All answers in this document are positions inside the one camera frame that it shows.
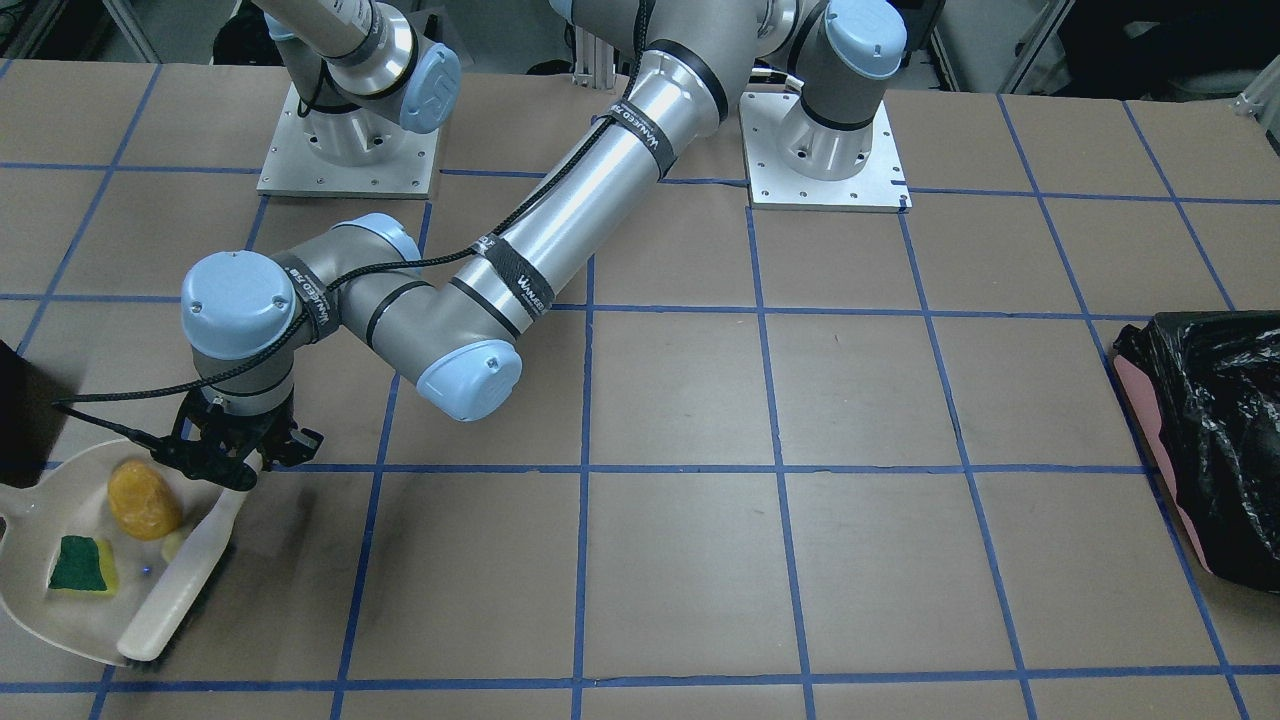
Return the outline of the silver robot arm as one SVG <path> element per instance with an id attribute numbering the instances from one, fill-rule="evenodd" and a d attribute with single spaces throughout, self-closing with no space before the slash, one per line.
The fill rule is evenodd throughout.
<path id="1" fill-rule="evenodd" d="M 420 33 L 397 8 L 375 1 L 260 1 L 275 37 L 319 56 L 347 102 L 428 135 L 453 111 L 462 81 L 452 49 Z"/>
<path id="2" fill-rule="evenodd" d="M 804 176 L 823 143 L 865 142 L 909 32 L 887 1 L 557 1 L 573 26 L 628 54 L 625 92 L 548 177 L 492 231 L 453 252 L 435 287 L 403 227 L 380 213 L 334 224 L 285 251 L 216 252 L 182 286 L 182 327 L 198 380 L 169 436 L 131 438 L 193 480 L 255 487 L 274 464 L 310 461 L 323 437 L 292 416 L 293 352 L 347 329 L 447 416 L 494 413 L 522 373 L 516 340 L 664 179 L 686 147 L 718 131 L 756 61 L 801 81 L 794 120 Z"/>

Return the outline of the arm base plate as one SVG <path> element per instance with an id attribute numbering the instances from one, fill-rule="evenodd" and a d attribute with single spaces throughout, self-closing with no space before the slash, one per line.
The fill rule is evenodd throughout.
<path id="1" fill-rule="evenodd" d="M 292 199 L 408 199 L 433 195 L 442 132 L 417 135 L 364 109 L 305 117 L 291 86 L 256 190 Z"/>
<path id="2" fill-rule="evenodd" d="M 794 92 L 745 94 L 739 104 L 750 204 L 762 210 L 868 211 L 911 209 L 886 105 L 869 126 L 831 129 Z"/>

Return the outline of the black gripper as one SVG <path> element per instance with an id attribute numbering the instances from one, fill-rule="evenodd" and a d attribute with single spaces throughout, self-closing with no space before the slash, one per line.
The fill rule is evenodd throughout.
<path id="1" fill-rule="evenodd" d="M 151 443 L 150 455 L 192 480 L 250 491 L 259 480 L 251 455 L 260 457 L 264 471 L 292 468 L 311 461 L 323 442 L 321 433 L 294 420 L 292 396 L 273 410 L 241 416 L 188 392 L 172 433 Z"/>

